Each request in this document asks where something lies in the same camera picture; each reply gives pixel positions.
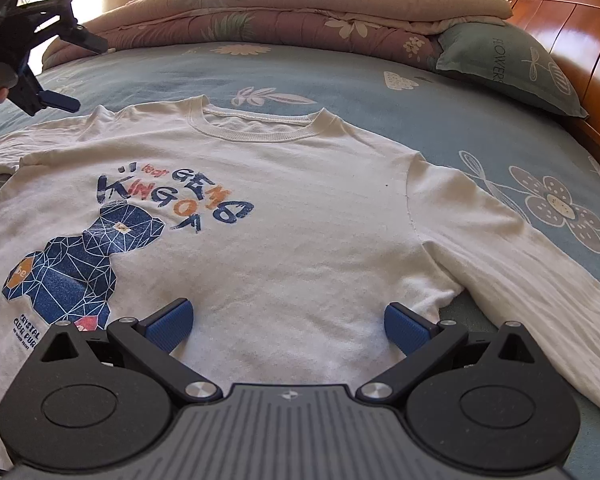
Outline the white printed sweatshirt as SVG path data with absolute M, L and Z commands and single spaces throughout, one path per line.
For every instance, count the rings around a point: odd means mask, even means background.
M 327 110 L 99 107 L 0 139 L 0 171 L 0 401 L 53 323 L 176 298 L 196 311 L 178 357 L 222 387 L 358 386 L 400 358 L 389 302 L 437 321 L 469 292 L 600 408 L 600 282 L 462 172 Z

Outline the green flower pillow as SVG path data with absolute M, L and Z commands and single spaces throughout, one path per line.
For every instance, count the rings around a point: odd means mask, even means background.
M 436 70 L 552 114 L 585 118 L 577 91 L 539 41 L 514 25 L 465 23 L 438 38 Z

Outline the pink floral folded quilt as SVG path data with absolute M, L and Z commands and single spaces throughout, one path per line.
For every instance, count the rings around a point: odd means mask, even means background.
M 86 22 L 116 51 L 228 42 L 350 52 L 432 70 L 438 36 L 458 24 L 502 26 L 507 0 L 134 0 Z

